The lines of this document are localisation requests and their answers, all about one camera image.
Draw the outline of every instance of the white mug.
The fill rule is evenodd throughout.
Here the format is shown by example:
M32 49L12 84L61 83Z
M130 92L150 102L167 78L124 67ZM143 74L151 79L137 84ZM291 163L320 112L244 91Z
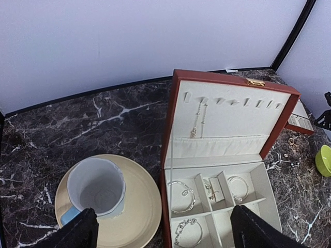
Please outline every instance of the white mug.
M99 219L115 217L124 209L126 184L123 173L109 160L82 160L70 172L67 190L73 206L61 216L63 225L85 208L93 208Z

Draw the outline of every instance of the beige plate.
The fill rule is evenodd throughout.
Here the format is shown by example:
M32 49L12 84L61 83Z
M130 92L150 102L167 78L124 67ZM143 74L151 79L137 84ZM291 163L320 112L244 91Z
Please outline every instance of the beige plate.
M146 246L159 227L162 213L160 192L155 181L143 167L130 159L110 154L95 157L114 162L122 170L127 186L123 213L113 219L98 220L98 247ZM56 191L55 215L60 227L61 216L72 206L67 180L73 168L64 175Z

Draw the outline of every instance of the silver bracelet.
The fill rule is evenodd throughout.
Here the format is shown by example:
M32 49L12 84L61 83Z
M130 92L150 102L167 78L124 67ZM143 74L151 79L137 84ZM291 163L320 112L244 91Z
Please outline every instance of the silver bracelet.
M198 239L198 241L193 245L193 246L181 246L179 244L179 236L182 234L183 232L183 229L187 226L187 224L191 224L191 226L193 226L194 224L198 224L199 227L200 227L200 230L201 230L201 233L200 233L200 237ZM179 223L179 225L177 226L177 229L176 229L176 237L175 237L175 245L181 247L181 248L193 248L193 247L196 247L198 244L200 244L201 240L202 240L202 236L203 236L203 232L202 232L202 227L200 225L200 223L196 220L196 219L188 219L188 220L183 220L182 222Z
M187 209L183 210L183 211L175 211L173 209L171 209L171 211L173 211L174 213L185 213L185 212L188 212L190 210L192 210L192 208L194 207L194 204L195 204L195 195L194 195L194 190L191 189L189 186L187 186L186 184L184 184L183 182L180 182L180 181L172 181L172 182L169 182L168 183L168 186L172 185L172 184L175 184L175 183L178 183L182 186L184 186L186 188L186 190L184 190L182 192L182 196L187 196L188 194L191 194L192 195L192 202L190 204L190 206L188 206Z
M239 181L243 182L245 184L245 186L246 186L246 193L245 193L245 195L243 197L237 196L237 195L235 195L235 194L232 193L230 184L233 181L235 181L235 180L239 180ZM230 191L231 191L231 194L232 194L233 199L235 199L239 203L242 203L243 200L245 200L246 197L248 196L248 185L247 185L247 182L243 178L241 178L241 177L233 176L233 177L229 177L228 178L228 184L229 184L229 188L230 188Z

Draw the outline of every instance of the green bowl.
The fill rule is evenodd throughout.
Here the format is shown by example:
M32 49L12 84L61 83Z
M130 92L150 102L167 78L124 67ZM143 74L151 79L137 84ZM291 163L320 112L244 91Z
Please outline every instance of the green bowl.
M318 171L324 177L331 177L331 148L323 145L316 154L315 163Z

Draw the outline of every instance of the marble countertop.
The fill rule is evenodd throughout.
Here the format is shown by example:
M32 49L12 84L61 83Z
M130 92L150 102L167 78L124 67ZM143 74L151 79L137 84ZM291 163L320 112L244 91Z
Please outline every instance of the marble countertop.
M284 83L273 70L233 74ZM7 118L0 158L7 246L30 246L58 230L57 186L66 171L86 157L123 155L158 181L170 84L168 80L120 88ZM264 162L283 233L309 247L328 247L331 178L317 172L314 155L331 142L322 129L314 130L313 136L283 130ZM163 247L161 229L147 247Z

